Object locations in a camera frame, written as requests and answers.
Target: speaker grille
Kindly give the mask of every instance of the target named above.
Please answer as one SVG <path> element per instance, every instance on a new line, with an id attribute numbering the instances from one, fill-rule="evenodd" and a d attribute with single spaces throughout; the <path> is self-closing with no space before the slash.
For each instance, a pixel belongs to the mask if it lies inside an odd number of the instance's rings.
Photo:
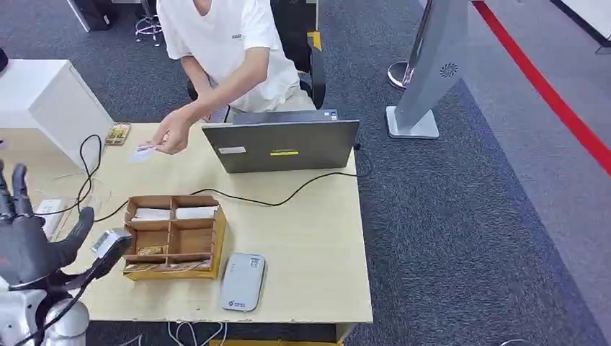
<path id="1" fill-rule="evenodd" d="M 442 78 L 451 78 L 451 77 L 454 77 L 454 75 L 457 72 L 458 72 L 458 65 L 456 65 L 455 63 L 446 63 L 440 69 L 440 76 Z"/>

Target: man's arm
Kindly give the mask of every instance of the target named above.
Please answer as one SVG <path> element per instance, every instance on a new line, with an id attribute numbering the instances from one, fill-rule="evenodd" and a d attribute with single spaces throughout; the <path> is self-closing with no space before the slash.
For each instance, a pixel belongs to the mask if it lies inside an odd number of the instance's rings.
<path id="1" fill-rule="evenodd" d="M 185 112 L 188 113 L 190 120 L 193 122 L 197 121 L 197 115 L 212 112 L 228 105 L 256 87 L 257 84 L 265 81 L 267 79 L 268 65 L 269 48 L 254 47 L 246 50 L 244 62 L 227 79 L 219 83 L 214 89 L 208 84 L 208 87 L 210 87 L 209 92 L 206 92 L 202 97 L 198 97 L 196 101 L 183 107 Z"/>
<path id="2" fill-rule="evenodd" d="M 191 125 L 202 115 L 208 115 L 213 110 L 235 101 L 265 81 L 268 64 L 269 48 L 247 49 L 244 62 L 226 80 L 200 95 L 197 100 L 168 114 L 159 124 L 149 144 L 156 146 L 157 151 L 167 154 L 176 154 L 185 149 L 189 142 Z"/>
<path id="3" fill-rule="evenodd" d="M 195 58 L 192 56 L 183 56 L 180 58 L 180 64 L 187 74 L 187 77 L 189 77 L 193 83 L 197 95 L 206 95 L 212 90 L 208 74 Z"/>

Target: small wooden box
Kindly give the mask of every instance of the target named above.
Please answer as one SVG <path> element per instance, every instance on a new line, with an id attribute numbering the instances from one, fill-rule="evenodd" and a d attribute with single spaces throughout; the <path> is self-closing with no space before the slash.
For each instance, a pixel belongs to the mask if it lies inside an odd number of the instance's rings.
<path id="1" fill-rule="evenodd" d="M 217 207 L 213 218 L 178 220 L 177 208 Z M 169 210 L 168 220 L 136 221 L 138 208 Z M 125 230 L 133 237 L 125 252 L 123 275 L 131 280 L 212 278 L 218 276 L 227 221 L 218 201 L 210 196 L 131 197 L 125 212 Z M 163 249 L 141 254 L 142 248 Z"/>

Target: white t-shirt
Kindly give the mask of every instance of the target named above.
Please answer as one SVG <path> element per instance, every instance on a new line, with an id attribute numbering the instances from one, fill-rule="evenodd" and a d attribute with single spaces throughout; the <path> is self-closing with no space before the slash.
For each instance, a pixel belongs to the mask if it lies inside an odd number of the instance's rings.
<path id="1" fill-rule="evenodd" d="M 232 102 L 232 107 L 246 112 L 273 110 L 290 96 L 291 87 L 299 85 L 295 64 L 282 49 L 269 0 L 212 0 L 205 16 L 193 0 L 158 0 L 157 13 L 168 56 L 193 56 L 217 84 L 244 62 L 247 49 L 269 48 L 267 80 Z"/>

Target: power bank logo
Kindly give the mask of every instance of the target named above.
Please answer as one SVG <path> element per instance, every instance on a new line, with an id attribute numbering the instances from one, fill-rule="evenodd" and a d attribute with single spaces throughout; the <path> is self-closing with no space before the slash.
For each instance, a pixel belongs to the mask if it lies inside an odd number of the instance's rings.
<path id="1" fill-rule="evenodd" d="M 234 306 L 234 305 L 235 305 L 235 306 L 238 306 L 238 307 L 240 307 L 240 308 L 243 308 L 243 307 L 245 307 L 245 306 L 246 306 L 246 304 L 245 304 L 245 303 L 238 303 L 237 301 L 229 301 L 229 306 Z"/>

